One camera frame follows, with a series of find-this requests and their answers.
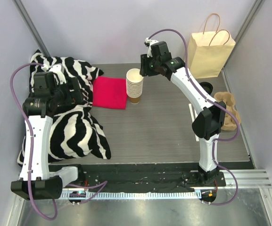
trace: wall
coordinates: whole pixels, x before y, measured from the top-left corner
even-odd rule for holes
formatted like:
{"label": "wall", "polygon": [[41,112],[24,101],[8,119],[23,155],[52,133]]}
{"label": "wall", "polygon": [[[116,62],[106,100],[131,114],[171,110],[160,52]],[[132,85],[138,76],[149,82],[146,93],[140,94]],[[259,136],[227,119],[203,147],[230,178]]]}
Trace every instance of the wall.
{"label": "wall", "polygon": [[266,0],[226,66],[253,159],[272,182],[272,0]]}
{"label": "wall", "polygon": [[[238,33],[254,0],[23,0],[51,55],[93,64],[139,63],[152,33],[174,28],[189,40],[203,30],[208,15],[222,16],[220,28]],[[215,30],[212,18],[207,30]],[[184,57],[176,34],[160,34],[173,56]]]}
{"label": "wall", "polygon": [[[23,138],[23,118],[10,94],[12,72],[28,63],[38,47],[10,0],[0,0],[0,226],[5,225],[13,201],[10,183],[16,180],[16,158]],[[17,96],[22,103],[28,95],[28,69],[15,79]]]}

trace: red cloth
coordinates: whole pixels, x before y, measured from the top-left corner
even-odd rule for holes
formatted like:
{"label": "red cloth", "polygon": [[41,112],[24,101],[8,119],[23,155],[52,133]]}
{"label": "red cloth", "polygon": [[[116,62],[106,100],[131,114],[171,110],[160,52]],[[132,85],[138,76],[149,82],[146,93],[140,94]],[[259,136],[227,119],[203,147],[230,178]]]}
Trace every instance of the red cloth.
{"label": "red cloth", "polygon": [[98,77],[93,84],[93,106],[111,109],[125,109],[126,107],[126,81]]}

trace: gray wooden tabletop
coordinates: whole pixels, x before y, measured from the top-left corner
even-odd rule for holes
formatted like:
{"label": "gray wooden tabletop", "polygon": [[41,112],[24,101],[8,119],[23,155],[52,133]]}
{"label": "gray wooden tabletop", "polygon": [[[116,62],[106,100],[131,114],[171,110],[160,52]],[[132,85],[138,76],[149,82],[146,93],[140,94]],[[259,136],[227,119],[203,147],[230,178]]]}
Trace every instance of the gray wooden tabletop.
{"label": "gray wooden tabletop", "polygon": [[[139,64],[96,65],[106,77],[125,78],[131,68]],[[210,82],[214,90],[226,91],[222,75],[202,79]],[[192,131],[189,100],[162,75],[145,77],[141,101],[129,101],[125,110],[93,107],[91,114],[104,127],[111,147],[112,158],[103,160],[89,154],[80,159],[63,160],[56,164],[103,163],[156,163],[198,162],[199,142]],[[221,138],[229,138],[235,131],[222,131]],[[241,135],[231,142],[218,144],[219,161],[248,161]]]}

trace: paper cup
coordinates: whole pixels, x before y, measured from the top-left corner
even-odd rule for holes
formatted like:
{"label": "paper cup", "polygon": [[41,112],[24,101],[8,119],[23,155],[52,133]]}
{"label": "paper cup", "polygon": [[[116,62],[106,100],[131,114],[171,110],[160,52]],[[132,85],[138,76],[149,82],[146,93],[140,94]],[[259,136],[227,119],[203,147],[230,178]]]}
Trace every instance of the paper cup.
{"label": "paper cup", "polygon": [[132,104],[140,101],[143,88],[143,77],[140,75],[140,69],[133,68],[126,73],[126,93]]}

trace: black and white striped pillow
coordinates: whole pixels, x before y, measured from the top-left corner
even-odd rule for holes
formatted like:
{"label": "black and white striped pillow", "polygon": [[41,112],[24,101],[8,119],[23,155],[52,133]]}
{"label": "black and white striped pillow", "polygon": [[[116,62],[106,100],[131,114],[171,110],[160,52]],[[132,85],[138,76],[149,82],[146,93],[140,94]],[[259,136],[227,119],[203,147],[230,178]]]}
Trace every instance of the black and white striped pillow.
{"label": "black and white striped pillow", "polygon": [[[31,58],[32,63],[46,64],[49,67],[62,64],[66,77],[77,77],[82,89],[84,103],[68,105],[57,109],[50,130],[50,150],[48,161],[81,158],[92,153],[98,158],[110,159],[111,151],[103,132],[103,127],[91,116],[93,104],[93,81],[103,75],[103,71],[88,62],[72,57],[45,57],[39,50]],[[30,66],[30,92],[33,91],[33,76],[42,72],[40,66]],[[17,163],[22,165],[25,155],[25,138]]]}

